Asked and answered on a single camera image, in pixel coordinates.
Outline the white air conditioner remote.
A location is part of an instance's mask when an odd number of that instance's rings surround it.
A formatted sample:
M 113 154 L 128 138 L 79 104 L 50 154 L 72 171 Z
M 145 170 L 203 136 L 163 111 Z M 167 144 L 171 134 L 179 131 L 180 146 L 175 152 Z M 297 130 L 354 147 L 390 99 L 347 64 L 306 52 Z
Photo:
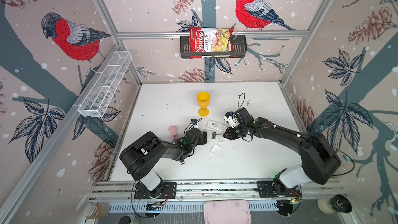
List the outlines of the white air conditioner remote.
M 213 120 L 208 120 L 206 126 L 210 129 L 215 130 L 220 133 L 224 133 L 228 128 L 227 125 L 222 124 L 220 122 L 213 121 Z

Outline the white battery cover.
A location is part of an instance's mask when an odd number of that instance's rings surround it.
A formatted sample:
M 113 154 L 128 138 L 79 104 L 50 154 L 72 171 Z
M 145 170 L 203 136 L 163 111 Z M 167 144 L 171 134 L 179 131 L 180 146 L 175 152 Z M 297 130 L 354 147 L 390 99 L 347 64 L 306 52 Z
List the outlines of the white battery cover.
M 211 149 L 210 149 L 210 153 L 213 155 L 217 155 L 221 150 L 221 147 L 217 144 L 215 144 Z

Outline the small remote battery cover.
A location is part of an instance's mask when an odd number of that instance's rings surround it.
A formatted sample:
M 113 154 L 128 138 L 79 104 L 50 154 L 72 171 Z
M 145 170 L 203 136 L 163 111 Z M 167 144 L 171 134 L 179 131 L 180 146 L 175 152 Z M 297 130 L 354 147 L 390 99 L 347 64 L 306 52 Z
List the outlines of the small remote battery cover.
M 224 142 L 224 137 L 221 134 L 218 134 L 217 137 L 220 142 Z

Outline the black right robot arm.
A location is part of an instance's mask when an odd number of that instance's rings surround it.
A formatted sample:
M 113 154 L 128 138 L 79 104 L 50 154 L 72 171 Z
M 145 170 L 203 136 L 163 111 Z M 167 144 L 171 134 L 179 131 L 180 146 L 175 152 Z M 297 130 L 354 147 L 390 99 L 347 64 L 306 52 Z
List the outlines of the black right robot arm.
M 283 145 L 300 156 L 300 165 L 284 169 L 274 177 L 272 187 L 278 195 L 284 195 L 295 186 L 311 181 L 324 185 L 341 166 L 336 151 L 327 144 L 321 133 L 300 133 L 265 118 L 255 119 L 244 107 L 235 112 L 227 112 L 224 120 L 230 125 L 223 134 L 225 139 L 233 141 L 255 136 Z

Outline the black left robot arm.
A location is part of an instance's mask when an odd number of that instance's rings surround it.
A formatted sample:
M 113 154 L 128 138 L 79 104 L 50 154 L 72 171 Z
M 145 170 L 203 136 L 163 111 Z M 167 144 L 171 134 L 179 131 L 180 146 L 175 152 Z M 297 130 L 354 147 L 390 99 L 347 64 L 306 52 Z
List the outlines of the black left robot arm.
M 207 132 L 198 128 L 191 128 L 175 143 L 167 142 L 153 132 L 147 132 L 125 148 L 119 159 L 134 180 L 143 184 L 147 190 L 154 191 L 162 185 L 161 177 L 153 169 L 160 159 L 171 159 L 183 164 L 194 154 L 197 146 L 206 144 Z

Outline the yellow plastic goblet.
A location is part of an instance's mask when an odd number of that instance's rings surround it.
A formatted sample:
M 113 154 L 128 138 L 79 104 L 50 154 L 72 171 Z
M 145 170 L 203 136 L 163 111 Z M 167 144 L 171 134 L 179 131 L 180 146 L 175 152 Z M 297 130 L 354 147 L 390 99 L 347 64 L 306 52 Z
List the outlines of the yellow plastic goblet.
M 209 114 L 208 106 L 210 103 L 210 94 L 207 92 L 200 92 L 197 95 L 197 101 L 200 109 L 198 110 L 198 114 L 202 117 L 206 117 Z

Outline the pink tray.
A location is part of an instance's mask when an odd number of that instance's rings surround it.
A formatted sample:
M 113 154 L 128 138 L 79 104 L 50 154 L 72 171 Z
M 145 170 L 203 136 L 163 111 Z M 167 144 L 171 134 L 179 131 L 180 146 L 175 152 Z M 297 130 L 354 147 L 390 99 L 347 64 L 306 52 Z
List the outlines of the pink tray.
M 205 224 L 250 224 L 249 203 L 246 200 L 208 201 L 204 204 Z

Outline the red cassava chips bag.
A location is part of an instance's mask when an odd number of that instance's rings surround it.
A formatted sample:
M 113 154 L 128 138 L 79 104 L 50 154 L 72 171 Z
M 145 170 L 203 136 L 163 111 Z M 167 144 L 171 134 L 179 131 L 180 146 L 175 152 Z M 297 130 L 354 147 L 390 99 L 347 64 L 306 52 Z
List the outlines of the red cassava chips bag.
M 190 52 L 233 52 L 231 36 L 234 28 L 217 29 L 190 27 Z

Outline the glass jar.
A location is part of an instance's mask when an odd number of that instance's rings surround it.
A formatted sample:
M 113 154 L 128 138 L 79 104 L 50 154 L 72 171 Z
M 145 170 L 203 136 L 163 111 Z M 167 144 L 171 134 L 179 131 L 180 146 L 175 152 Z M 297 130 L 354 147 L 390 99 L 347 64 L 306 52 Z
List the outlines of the glass jar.
M 89 203 L 84 210 L 87 219 L 107 218 L 109 213 L 110 205 L 107 203 Z

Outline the pink handled knife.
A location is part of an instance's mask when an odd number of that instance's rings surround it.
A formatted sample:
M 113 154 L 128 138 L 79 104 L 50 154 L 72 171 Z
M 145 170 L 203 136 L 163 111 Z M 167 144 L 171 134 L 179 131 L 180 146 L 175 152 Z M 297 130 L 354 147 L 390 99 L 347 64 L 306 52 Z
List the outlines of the pink handled knife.
M 176 126 L 169 127 L 169 132 L 173 136 L 173 141 L 176 142 L 178 140 L 177 127 Z

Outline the black wall basket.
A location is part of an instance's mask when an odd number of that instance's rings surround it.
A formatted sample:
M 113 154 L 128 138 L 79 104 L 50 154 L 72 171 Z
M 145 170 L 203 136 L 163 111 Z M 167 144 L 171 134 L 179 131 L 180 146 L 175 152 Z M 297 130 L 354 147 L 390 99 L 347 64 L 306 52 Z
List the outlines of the black wall basket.
M 247 52 L 246 36 L 237 35 L 230 39 L 220 39 L 211 44 L 210 40 L 191 42 L 188 36 L 180 38 L 180 56 L 183 59 L 202 58 L 243 58 Z

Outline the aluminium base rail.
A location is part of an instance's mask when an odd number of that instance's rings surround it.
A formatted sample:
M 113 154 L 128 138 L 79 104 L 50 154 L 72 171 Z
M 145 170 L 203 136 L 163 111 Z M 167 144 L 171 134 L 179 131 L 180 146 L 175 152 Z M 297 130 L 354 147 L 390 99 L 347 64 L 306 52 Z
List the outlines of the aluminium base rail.
M 161 193 L 161 200 L 172 201 L 212 201 L 212 200 L 282 200 L 273 193 L 272 187 L 266 189 L 260 182 L 266 178 L 255 179 L 210 179 L 176 180 L 176 186 Z M 133 181 L 103 181 L 96 183 L 87 199 L 89 202 L 129 202 L 134 198 L 138 186 Z M 325 185 L 304 183 L 290 190 L 284 199 L 302 200 L 328 198 L 344 195 L 345 189 L 337 178 L 330 179 Z

